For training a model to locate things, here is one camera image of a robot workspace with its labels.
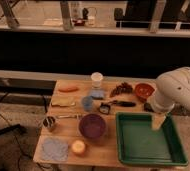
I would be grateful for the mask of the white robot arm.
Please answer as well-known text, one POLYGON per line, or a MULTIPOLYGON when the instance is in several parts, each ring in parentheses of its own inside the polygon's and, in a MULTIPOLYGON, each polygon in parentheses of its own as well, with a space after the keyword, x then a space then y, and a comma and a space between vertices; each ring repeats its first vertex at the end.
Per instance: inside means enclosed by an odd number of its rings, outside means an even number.
POLYGON ((156 79, 156 91, 148 98, 152 129, 159 130, 167 114, 179 103, 190 111, 190 67, 165 72, 156 79))

